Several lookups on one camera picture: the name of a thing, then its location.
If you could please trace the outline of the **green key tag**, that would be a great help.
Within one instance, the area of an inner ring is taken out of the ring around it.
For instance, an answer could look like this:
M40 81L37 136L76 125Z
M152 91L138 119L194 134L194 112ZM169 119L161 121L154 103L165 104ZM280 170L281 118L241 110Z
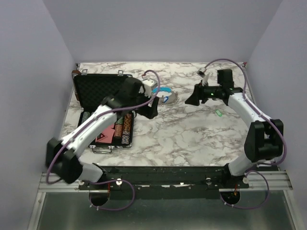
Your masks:
M219 110L215 110L216 114L221 117L223 114Z

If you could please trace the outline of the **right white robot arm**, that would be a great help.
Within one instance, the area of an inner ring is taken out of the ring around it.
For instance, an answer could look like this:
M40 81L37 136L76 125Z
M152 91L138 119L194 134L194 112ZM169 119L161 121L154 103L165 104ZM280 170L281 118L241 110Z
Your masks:
M194 86L194 91L185 104L198 106L209 99L222 100L240 116L248 127L243 154L226 164L225 173L221 175L222 185L230 188L237 184L238 176L244 175L255 164L281 156L283 123L257 110L243 89L234 86L232 70L218 70L216 86L209 86L209 75L205 71L205 68L198 71L202 80Z

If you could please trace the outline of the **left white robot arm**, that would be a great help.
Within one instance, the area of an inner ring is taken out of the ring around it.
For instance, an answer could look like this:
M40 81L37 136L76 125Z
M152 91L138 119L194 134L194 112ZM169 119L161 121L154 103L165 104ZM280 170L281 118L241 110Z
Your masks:
M82 163L79 158L90 143L131 111L149 119L157 116L159 101L154 89L160 89L160 80L126 78L115 95L103 99L94 113L73 132L61 140L51 139L47 144L47 174L55 173L61 180L71 184L76 180L87 181L95 189L106 185L104 170L95 163Z

